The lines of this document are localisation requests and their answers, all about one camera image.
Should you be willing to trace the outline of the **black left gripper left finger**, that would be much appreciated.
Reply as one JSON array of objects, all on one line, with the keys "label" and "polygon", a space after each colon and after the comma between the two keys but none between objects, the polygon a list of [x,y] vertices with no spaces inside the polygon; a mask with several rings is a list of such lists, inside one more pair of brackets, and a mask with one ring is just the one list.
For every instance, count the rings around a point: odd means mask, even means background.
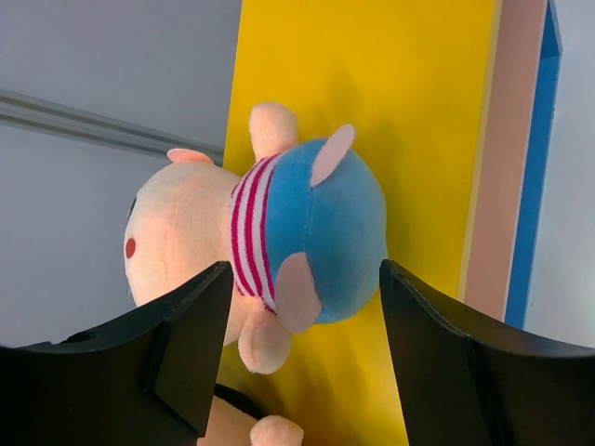
[{"label": "black left gripper left finger", "polygon": [[231,303],[220,261],[65,341],[1,350],[5,445],[193,445],[205,435]]}]

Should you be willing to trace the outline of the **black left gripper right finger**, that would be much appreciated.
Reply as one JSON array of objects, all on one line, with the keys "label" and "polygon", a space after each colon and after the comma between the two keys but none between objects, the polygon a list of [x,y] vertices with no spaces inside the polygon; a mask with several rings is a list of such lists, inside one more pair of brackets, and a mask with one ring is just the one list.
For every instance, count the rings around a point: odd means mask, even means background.
[{"label": "black left gripper right finger", "polygon": [[380,297],[413,445],[590,445],[594,351],[509,326],[392,260]]}]

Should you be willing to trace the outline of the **pig plush blue pants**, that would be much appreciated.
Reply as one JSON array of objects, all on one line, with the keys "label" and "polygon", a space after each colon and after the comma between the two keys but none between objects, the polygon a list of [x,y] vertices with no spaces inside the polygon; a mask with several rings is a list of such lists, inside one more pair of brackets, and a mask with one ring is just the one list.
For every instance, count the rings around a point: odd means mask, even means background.
[{"label": "pig plush blue pants", "polygon": [[255,161],[242,176],[199,151],[169,151],[132,203],[125,272],[144,305],[229,262],[224,341],[249,371],[272,374],[294,335],[344,321],[370,301],[387,255],[387,211],[353,150],[353,126],[302,142],[296,115],[267,102],[250,112],[248,131]]}]

